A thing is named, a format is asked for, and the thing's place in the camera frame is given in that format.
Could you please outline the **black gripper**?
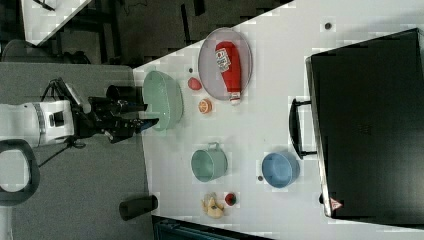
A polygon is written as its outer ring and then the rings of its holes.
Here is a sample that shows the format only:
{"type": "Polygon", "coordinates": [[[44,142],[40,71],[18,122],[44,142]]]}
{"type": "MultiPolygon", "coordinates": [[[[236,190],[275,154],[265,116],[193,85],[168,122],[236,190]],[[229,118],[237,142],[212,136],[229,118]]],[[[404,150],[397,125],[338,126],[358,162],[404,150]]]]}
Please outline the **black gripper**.
{"type": "Polygon", "coordinates": [[[74,137],[85,139],[95,134],[105,134],[110,143],[131,138],[159,122],[152,119],[126,119],[121,114],[145,111],[147,104],[134,104],[125,100],[113,100],[105,97],[89,97],[88,102],[72,101],[74,137]]]}

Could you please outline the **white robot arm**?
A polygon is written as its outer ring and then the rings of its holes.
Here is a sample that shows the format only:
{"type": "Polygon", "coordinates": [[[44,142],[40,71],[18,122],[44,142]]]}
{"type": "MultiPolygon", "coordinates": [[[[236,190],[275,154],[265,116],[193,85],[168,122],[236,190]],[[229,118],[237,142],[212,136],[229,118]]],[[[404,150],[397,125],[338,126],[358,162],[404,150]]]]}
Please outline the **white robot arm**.
{"type": "Polygon", "coordinates": [[[1,204],[27,201],[40,184],[34,150],[64,143],[80,148],[80,139],[104,134],[116,143],[146,130],[159,120],[125,119],[111,113],[85,112],[69,100],[1,106],[1,204]]]}

